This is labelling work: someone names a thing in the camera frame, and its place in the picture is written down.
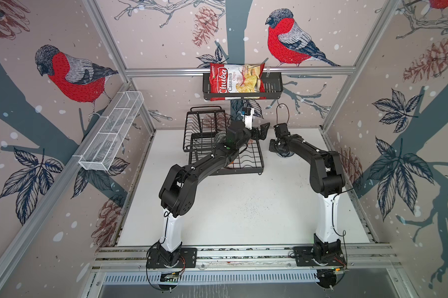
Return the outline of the blue floral ceramic bowl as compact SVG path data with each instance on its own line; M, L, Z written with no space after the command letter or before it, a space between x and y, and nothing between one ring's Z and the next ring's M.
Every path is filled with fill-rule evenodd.
M282 158L289 158L294 155L294 153L290 150L279 150L277 154Z

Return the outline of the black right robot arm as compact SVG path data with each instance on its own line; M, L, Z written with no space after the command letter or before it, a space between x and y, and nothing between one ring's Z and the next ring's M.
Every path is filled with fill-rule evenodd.
M324 266L332 261L346 266L341 245L344 233L337 232L338 203L346 185L344 169L336 151L322 150L298 134L291 134L287 124L274 126L275 139L269 151L281 157L298 155L310 165L310 186L318 195L319 218L314 233L313 260Z

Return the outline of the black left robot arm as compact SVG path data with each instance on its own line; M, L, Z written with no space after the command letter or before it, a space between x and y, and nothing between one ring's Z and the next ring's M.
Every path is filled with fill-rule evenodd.
M246 127L243 121L233 121L225 133L218 135L218 142L209 154L186 166L174 165L170 168L159 191L163 208L163 235L156 242L159 260L167 267L180 261L182 248L181 218L194 205L198 185L208 176L232 164L250 140L264 140L270 123L260 127Z

